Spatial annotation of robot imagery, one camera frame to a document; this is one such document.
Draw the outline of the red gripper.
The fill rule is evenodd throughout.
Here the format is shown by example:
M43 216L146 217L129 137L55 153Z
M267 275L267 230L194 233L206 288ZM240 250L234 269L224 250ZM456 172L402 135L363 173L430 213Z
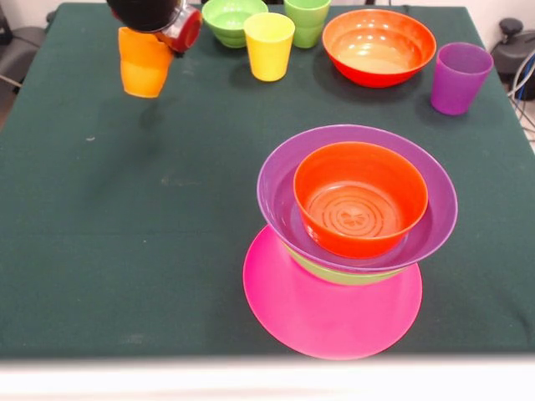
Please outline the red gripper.
M171 21L156 37L166 44L175 58L184 58L198 38L202 25L201 12L192 6L177 6L171 14Z

